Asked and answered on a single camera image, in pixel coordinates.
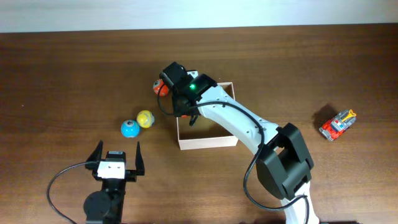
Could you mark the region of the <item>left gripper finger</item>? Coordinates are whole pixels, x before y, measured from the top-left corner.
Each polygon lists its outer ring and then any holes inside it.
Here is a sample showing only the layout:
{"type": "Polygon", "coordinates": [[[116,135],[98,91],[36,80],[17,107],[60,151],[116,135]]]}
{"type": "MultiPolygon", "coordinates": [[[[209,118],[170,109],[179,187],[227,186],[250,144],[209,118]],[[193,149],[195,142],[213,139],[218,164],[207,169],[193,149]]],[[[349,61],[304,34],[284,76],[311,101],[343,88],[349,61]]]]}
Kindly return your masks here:
{"type": "Polygon", "coordinates": [[[145,171],[145,165],[144,165],[144,161],[143,161],[142,154],[141,154],[140,142],[137,143],[137,147],[136,147],[135,166],[136,166],[136,172],[144,172],[145,171]]]}
{"type": "Polygon", "coordinates": [[[90,156],[87,158],[86,161],[87,162],[100,161],[102,156],[102,151],[103,151],[103,141],[100,140],[95,150],[90,154],[90,156]]]}

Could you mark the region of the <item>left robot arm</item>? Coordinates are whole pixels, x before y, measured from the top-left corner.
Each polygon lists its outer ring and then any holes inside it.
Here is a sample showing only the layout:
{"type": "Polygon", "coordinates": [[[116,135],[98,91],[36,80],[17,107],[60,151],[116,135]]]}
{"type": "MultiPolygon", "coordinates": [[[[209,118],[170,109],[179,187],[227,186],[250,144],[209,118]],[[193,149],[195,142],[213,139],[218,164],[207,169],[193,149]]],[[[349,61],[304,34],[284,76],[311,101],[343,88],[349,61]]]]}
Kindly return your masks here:
{"type": "Polygon", "coordinates": [[[126,168],[126,153],[109,151],[103,159],[103,141],[87,158],[85,168],[92,171],[95,180],[102,182],[101,190],[87,196],[83,209],[86,222],[92,224],[119,224],[122,220],[126,184],[145,175],[140,144],[136,147],[135,169],[126,168]]]}

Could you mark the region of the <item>yellow toy ball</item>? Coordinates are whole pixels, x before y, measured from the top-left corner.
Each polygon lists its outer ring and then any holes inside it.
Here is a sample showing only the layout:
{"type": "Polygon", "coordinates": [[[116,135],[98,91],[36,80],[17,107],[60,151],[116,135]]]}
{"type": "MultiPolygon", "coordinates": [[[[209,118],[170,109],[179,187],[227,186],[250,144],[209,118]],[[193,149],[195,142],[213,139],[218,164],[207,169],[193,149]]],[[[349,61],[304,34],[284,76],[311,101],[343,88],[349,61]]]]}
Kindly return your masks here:
{"type": "Polygon", "coordinates": [[[155,118],[149,110],[142,110],[138,113],[136,121],[142,128],[150,128],[153,126],[155,118]]]}

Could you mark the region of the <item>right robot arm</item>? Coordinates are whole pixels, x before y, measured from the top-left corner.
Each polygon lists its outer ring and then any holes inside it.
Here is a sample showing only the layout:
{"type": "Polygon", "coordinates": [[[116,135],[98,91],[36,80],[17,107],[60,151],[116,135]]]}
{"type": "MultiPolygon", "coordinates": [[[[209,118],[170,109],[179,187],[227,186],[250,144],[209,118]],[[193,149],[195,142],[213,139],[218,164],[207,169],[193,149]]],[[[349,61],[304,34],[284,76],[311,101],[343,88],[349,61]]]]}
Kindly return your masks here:
{"type": "Polygon", "coordinates": [[[267,121],[238,103],[208,75],[193,76],[184,66],[171,63],[159,74],[170,90],[174,117],[199,116],[219,124],[237,137],[254,155],[243,179],[246,197],[257,207],[284,211],[287,223],[319,223],[311,197],[313,159],[300,130],[291,123],[284,127],[267,121]],[[255,169],[261,185],[280,207],[267,207],[248,192],[248,178],[255,169]]]}

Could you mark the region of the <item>red fire truck yellow nozzle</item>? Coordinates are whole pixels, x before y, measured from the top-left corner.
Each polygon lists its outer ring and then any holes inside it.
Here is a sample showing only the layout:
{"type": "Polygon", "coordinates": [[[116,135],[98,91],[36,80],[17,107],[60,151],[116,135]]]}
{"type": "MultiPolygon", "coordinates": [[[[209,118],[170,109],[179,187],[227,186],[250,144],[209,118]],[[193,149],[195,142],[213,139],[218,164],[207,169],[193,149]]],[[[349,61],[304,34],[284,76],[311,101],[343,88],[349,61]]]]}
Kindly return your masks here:
{"type": "Polygon", "coordinates": [[[329,119],[320,128],[320,133],[329,141],[340,137],[356,121],[357,114],[353,110],[343,110],[329,119]]]}

